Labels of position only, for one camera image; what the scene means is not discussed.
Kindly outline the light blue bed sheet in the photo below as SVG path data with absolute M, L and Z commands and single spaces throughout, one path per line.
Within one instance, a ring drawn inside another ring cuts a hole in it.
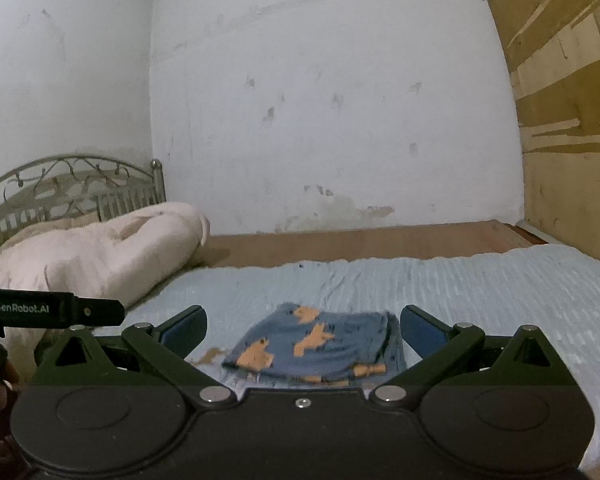
M 490 335 L 539 326 L 568 365 L 595 414 L 582 460 L 600 466 L 600 260 L 565 245 L 536 245 L 472 257 L 301 261 L 276 268 L 196 269 L 156 288 L 132 308 L 126 325 L 158 325 L 193 304 L 208 314 L 204 342 L 188 356 L 229 352 L 277 306 L 327 312 L 390 312 L 408 304 L 446 324 L 471 322 Z

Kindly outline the cream rolled blanket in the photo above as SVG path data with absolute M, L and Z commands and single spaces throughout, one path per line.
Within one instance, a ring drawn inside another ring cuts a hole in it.
M 88 214 L 32 224 L 0 246 L 0 288 L 73 292 L 129 308 L 196 263 L 209 235 L 209 220 L 186 203 L 102 222 Z

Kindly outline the grey metal headboard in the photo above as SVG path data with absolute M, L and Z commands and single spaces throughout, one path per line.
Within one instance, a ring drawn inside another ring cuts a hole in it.
M 91 214 L 109 220 L 166 200 L 162 163 L 147 167 L 110 156 L 47 156 L 0 177 L 0 247 L 41 222 Z

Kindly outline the blue pants with orange print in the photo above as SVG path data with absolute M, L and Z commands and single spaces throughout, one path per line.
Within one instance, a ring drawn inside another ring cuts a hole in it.
M 247 330 L 223 366 L 287 384 L 363 387 L 407 369 L 394 314 L 327 312 L 290 302 Z

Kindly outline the brown wooden bed frame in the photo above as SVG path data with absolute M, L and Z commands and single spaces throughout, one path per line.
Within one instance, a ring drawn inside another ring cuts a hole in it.
M 201 249 L 208 268 L 274 268 L 300 261 L 471 257 L 543 245 L 529 231 L 498 220 L 398 228 L 251 235 L 215 235 Z

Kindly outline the wooden plywood cabinet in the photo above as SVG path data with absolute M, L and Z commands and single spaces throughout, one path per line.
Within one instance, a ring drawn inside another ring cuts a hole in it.
M 524 218 L 600 259 L 600 0 L 486 0 L 520 128 Z

